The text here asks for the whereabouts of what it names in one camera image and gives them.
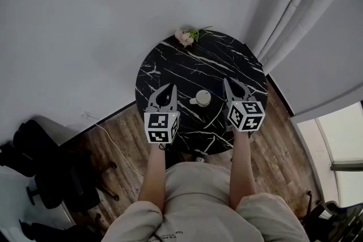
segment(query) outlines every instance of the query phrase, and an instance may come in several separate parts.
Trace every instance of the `pink flower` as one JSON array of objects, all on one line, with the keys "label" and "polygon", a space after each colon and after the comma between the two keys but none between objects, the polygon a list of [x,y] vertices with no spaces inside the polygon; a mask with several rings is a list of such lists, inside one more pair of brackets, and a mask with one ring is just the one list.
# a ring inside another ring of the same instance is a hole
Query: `pink flower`
[{"label": "pink flower", "polygon": [[189,32],[182,31],[180,29],[175,32],[175,37],[182,45],[184,45],[184,47],[192,45],[194,42],[194,39],[191,37]]}]

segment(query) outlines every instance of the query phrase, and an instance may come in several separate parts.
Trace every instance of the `white wall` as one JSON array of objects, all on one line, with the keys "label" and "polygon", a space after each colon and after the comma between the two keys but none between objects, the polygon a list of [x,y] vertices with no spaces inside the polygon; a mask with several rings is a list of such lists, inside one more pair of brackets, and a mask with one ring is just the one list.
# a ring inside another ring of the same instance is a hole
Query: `white wall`
[{"label": "white wall", "polygon": [[63,142],[91,125],[84,111],[104,118],[129,104],[144,57],[180,26],[253,45],[274,1],[0,0],[0,141],[38,114],[72,129]]},{"label": "white wall", "polygon": [[[295,114],[362,86],[362,27],[363,0],[334,0],[297,47],[272,70],[272,78]],[[332,111],[362,100],[361,91],[350,104],[339,99]]]}]

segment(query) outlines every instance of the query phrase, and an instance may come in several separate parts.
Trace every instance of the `floor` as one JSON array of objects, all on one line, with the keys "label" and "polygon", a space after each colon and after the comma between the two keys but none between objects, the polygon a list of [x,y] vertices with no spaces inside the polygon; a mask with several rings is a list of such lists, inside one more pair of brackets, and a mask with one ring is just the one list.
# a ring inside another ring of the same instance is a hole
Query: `floor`
[{"label": "floor", "polygon": [[[282,196],[297,216],[303,216],[309,200],[306,192],[312,191],[314,200],[318,200],[317,187],[306,153],[289,121],[289,114],[270,84],[268,89],[265,120],[260,130],[250,138],[256,184],[260,192]],[[144,175],[149,146],[136,106],[131,106],[100,126],[109,132],[130,165]],[[116,169],[104,172],[102,178],[105,187],[119,195],[119,201],[99,192],[101,203],[97,207],[86,213],[71,213],[77,224],[91,223],[100,215],[98,224],[105,232],[137,200],[142,178],[131,169],[101,128],[79,136],[69,146],[73,150],[91,150],[92,163],[99,170],[107,168],[111,162],[117,164]],[[226,151],[207,156],[206,162],[230,169],[231,155],[231,151]]]}]

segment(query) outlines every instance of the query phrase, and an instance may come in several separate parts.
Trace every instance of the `tabletop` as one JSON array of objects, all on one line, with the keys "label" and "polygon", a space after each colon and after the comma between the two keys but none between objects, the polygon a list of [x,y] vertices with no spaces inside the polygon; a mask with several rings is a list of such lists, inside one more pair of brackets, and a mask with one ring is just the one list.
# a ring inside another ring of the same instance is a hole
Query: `tabletop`
[{"label": "tabletop", "polygon": [[[150,95],[173,83],[178,89],[180,120],[168,148],[198,155],[224,152],[233,148],[233,132],[226,131],[222,113],[227,108],[222,87],[225,77],[243,82],[266,108],[266,78],[246,45],[211,30],[201,31],[198,43],[186,48],[171,36],[152,49],[140,67],[135,88],[138,111],[143,118]],[[189,103],[200,90],[212,96],[204,108]]]}]

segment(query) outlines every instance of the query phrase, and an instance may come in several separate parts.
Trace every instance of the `coffee cup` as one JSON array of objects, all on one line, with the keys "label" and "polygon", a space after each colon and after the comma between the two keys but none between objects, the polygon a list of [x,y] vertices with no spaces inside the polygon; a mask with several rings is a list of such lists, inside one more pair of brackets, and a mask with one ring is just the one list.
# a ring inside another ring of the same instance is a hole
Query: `coffee cup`
[{"label": "coffee cup", "polygon": [[200,107],[206,107],[210,103],[211,95],[207,90],[200,90],[196,97],[189,100],[191,104],[197,104]]}]

